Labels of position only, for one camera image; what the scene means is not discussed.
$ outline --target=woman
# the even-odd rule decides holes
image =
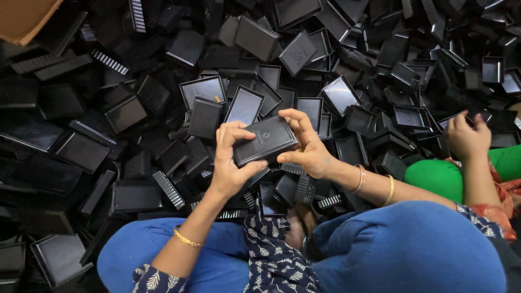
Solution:
[[[423,160],[407,169],[404,181],[468,205],[499,223],[507,240],[516,240],[508,220],[521,203],[521,145],[489,151],[492,135],[481,114],[474,118],[475,131],[466,123],[467,114],[464,111],[451,119],[447,131],[462,170],[451,158]]]
[[[213,223],[224,203],[267,165],[251,162],[238,169],[233,143],[255,134],[239,122],[223,124],[217,130],[212,184],[192,214],[186,220],[130,223],[106,244],[97,267],[111,292],[507,290],[496,244],[484,235],[496,238],[497,246],[506,244],[498,224],[429,191],[340,162],[326,150],[306,114],[286,109],[279,115],[300,146],[279,155],[279,163],[299,163],[310,176],[386,207],[317,226],[313,241],[325,259],[314,265],[284,242],[285,218],[249,215],[244,226]]]

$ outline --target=hand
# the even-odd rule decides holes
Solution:
[[[481,114],[474,118],[475,131],[465,121],[467,114],[468,110],[465,110],[451,118],[447,129],[449,147],[462,161],[468,161],[471,157],[487,156],[492,140],[492,134]]]
[[[279,163],[298,163],[313,178],[327,177],[331,163],[336,158],[328,152],[326,146],[320,141],[306,113],[295,109],[286,109],[280,110],[279,115],[284,117],[295,131],[299,149],[280,154],[277,161]]]
[[[255,134],[242,128],[240,121],[223,123],[216,131],[217,149],[212,184],[208,191],[215,192],[228,200],[234,196],[246,181],[268,166],[267,161],[249,162],[241,169],[233,162],[233,144],[237,139],[254,139]]]

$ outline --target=bangle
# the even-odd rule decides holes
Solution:
[[[389,197],[387,198],[383,206],[388,206],[391,203],[392,195],[394,194],[394,178],[392,178],[391,175],[387,175],[387,177],[391,179],[391,191],[389,192]]]
[[[200,247],[203,247],[205,243],[195,243],[195,242],[191,242],[190,240],[184,238],[181,234],[179,234],[179,232],[177,231],[177,228],[181,227],[181,225],[177,225],[176,227],[174,227],[173,229],[173,234],[176,235],[177,238],[179,238],[179,240],[183,241],[184,243],[190,245],[190,246],[193,246],[193,247],[197,247],[197,248],[200,248]]]
[[[360,169],[360,183],[358,184],[358,188],[356,188],[353,194],[357,194],[365,185],[365,168],[362,165],[356,165],[355,167]]]

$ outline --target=sleeve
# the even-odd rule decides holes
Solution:
[[[491,222],[488,218],[478,215],[471,208],[456,204],[456,210],[462,216],[476,226],[485,236],[492,238],[504,238],[503,229],[498,223]]]
[[[132,279],[135,283],[132,293],[182,293],[187,283],[186,278],[163,273],[149,264],[136,268]]]
[[[320,292],[311,265],[284,241],[289,227],[286,217],[246,217],[244,241],[250,254],[250,280],[244,292]]]

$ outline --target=woman's left hand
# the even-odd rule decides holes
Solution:
[[[267,161],[254,161],[239,169],[233,162],[235,141],[255,138],[255,134],[244,130],[244,127],[244,123],[233,121],[223,123],[217,129],[214,174],[207,193],[212,192],[228,200],[241,190],[248,179],[268,166]]]

